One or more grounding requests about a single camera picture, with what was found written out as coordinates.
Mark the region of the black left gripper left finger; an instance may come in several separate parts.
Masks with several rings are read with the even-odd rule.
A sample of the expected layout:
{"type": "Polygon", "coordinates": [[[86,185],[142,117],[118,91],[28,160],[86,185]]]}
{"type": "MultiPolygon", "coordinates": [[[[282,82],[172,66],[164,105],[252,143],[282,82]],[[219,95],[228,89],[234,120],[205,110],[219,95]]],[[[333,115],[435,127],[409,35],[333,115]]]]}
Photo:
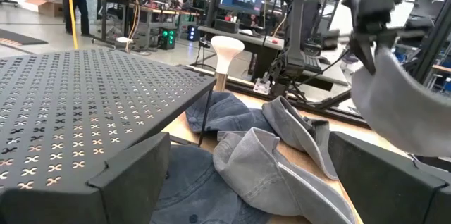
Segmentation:
{"type": "Polygon", "coordinates": [[[0,224],[149,224],[168,170],[160,132],[69,174],[0,190],[0,224]]]}

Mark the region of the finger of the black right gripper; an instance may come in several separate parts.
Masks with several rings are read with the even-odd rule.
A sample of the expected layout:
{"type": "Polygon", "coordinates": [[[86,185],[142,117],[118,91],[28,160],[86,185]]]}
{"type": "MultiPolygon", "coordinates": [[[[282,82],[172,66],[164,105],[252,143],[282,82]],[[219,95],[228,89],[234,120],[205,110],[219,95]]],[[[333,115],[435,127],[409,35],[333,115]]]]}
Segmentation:
{"type": "Polygon", "coordinates": [[[397,38],[397,30],[384,30],[376,35],[376,48],[383,47],[391,49],[397,38]]]}
{"type": "Polygon", "coordinates": [[[373,41],[369,35],[358,32],[353,32],[351,34],[350,51],[362,62],[363,66],[371,75],[376,72],[373,54],[371,52],[372,44],[373,41]]]}

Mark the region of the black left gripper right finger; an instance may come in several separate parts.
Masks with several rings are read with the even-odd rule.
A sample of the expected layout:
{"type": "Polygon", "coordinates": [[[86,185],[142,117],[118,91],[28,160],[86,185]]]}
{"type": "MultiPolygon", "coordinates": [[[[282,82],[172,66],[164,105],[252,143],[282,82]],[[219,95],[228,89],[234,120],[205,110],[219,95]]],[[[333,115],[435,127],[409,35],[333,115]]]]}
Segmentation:
{"type": "Polygon", "coordinates": [[[451,173],[342,132],[328,152],[364,224],[451,224],[451,173]]]}

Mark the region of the white mushroom-shaped hat stand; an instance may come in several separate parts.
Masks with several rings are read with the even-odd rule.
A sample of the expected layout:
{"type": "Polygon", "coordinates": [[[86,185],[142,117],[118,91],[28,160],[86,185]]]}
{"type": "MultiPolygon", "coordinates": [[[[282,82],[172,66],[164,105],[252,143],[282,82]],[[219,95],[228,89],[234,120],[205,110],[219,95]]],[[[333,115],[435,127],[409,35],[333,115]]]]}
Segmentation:
{"type": "Polygon", "coordinates": [[[238,39],[220,35],[211,38],[211,45],[217,56],[214,91],[223,92],[226,88],[230,63],[235,56],[244,50],[245,45],[238,39]]]}

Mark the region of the black perforated metal shelf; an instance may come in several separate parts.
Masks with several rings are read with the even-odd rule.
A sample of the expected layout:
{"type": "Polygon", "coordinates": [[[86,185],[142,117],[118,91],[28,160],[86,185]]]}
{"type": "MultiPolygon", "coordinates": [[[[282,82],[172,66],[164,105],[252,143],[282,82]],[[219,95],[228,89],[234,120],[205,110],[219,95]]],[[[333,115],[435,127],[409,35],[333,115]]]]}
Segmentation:
{"type": "Polygon", "coordinates": [[[76,188],[213,86],[212,77],[110,49],[0,59],[0,193],[76,188]]]}

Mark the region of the grey desk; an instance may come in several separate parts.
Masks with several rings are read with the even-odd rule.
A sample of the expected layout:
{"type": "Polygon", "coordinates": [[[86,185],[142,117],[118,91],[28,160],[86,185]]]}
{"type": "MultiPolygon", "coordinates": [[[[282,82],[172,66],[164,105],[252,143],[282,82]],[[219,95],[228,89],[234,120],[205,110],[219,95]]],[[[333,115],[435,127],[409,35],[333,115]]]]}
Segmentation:
{"type": "Polygon", "coordinates": [[[199,26],[198,30],[206,34],[207,39],[211,39],[216,35],[223,35],[238,39],[244,44],[245,51],[256,54],[256,62],[251,79],[252,82],[254,82],[257,78],[264,76],[264,73],[268,70],[278,52],[282,51],[284,48],[284,40],[276,37],[267,37],[266,39],[263,37],[251,37],[239,33],[228,33],[206,26],[199,26]]]}

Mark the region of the black box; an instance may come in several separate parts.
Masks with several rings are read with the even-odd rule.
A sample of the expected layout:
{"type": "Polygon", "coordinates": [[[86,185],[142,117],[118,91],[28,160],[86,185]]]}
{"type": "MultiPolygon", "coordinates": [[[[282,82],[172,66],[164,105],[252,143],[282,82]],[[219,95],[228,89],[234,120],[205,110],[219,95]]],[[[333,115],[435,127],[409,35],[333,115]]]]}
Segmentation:
{"type": "Polygon", "coordinates": [[[229,20],[216,19],[214,21],[214,29],[222,32],[237,34],[239,32],[239,24],[229,20]]]}

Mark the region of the blue-lit computer tower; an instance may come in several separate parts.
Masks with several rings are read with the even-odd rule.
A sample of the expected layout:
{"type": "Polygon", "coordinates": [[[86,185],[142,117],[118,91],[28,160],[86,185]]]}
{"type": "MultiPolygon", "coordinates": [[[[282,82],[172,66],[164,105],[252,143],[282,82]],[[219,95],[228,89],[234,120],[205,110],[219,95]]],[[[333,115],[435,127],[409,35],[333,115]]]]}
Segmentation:
{"type": "Polygon", "coordinates": [[[187,41],[196,42],[200,38],[200,33],[197,25],[187,26],[187,41]]]}

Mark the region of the black floor mat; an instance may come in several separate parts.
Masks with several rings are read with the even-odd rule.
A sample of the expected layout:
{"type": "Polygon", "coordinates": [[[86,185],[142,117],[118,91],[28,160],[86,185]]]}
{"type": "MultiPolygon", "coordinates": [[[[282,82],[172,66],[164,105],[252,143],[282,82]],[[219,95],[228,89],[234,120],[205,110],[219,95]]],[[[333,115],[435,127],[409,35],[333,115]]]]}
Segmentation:
{"type": "Polygon", "coordinates": [[[46,41],[0,29],[0,43],[25,46],[47,44],[46,41]]]}

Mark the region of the green-lit computer tower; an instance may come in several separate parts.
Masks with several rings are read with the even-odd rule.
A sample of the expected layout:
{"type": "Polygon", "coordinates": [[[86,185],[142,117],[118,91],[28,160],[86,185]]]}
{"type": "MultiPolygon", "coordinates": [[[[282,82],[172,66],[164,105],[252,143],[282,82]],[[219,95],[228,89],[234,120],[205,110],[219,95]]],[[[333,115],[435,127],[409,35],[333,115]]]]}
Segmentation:
{"type": "Polygon", "coordinates": [[[158,46],[163,50],[175,48],[176,29],[174,27],[162,27],[160,29],[158,46]]]}

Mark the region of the cardboard box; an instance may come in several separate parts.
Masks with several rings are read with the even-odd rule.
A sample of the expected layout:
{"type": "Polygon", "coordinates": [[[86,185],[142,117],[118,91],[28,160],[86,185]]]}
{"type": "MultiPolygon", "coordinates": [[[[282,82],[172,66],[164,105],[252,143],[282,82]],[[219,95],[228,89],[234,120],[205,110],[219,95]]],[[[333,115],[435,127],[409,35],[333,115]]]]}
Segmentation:
{"type": "Polygon", "coordinates": [[[37,6],[38,13],[57,18],[64,16],[63,3],[49,0],[25,0],[25,3],[37,6]]]}

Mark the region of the black frame post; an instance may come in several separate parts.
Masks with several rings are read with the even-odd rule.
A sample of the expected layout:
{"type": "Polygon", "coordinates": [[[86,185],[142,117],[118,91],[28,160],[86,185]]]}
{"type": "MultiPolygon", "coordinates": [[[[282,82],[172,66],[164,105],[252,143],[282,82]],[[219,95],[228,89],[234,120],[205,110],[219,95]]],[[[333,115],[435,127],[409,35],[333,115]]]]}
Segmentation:
{"type": "Polygon", "coordinates": [[[443,43],[451,32],[451,0],[445,0],[443,7],[436,18],[435,25],[426,36],[421,47],[417,65],[413,72],[414,79],[423,84],[434,64],[436,56],[440,53],[443,43]]]}

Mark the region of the black frame rail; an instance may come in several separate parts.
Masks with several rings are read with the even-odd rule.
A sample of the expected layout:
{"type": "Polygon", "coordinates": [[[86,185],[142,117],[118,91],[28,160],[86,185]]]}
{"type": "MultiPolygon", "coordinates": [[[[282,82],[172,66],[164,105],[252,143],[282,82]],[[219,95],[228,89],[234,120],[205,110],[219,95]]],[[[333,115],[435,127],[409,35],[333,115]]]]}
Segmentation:
{"type": "MultiPolygon", "coordinates": [[[[253,90],[253,84],[244,80],[240,80],[231,76],[228,76],[225,84],[227,90],[245,94],[247,96],[255,97],[258,99],[263,99],[270,101],[274,98],[271,95],[260,94],[253,90]]],[[[308,113],[314,113],[316,115],[324,116],[327,118],[332,118],[334,120],[339,120],[344,123],[349,123],[359,127],[364,127],[369,129],[366,121],[358,114],[351,111],[344,111],[338,108],[338,105],[348,99],[351,99],[351,90],[347,90],[335,97],[324,99],[318,102],[303,102],[298,101],[296,96],[292,94],[288,95],[289,102],[295,107],[302,111],[308,113]]]]}

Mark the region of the white corner bracket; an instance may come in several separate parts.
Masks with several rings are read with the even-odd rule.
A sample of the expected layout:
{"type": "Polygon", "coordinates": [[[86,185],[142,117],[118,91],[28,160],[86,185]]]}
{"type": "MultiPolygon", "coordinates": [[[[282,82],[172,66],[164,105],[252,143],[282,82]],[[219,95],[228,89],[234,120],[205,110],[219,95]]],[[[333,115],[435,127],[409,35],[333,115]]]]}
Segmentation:
{"type": "Polygon", "coordinates": [[[254,83],[254,87],[253,87],[253,91],[259,94],[263,94],[263,95],[269,95],[270,94],[270,89],[271,89],[271,81],[267,80],[265,78],[257,78],[255,83],[254,83]]]}

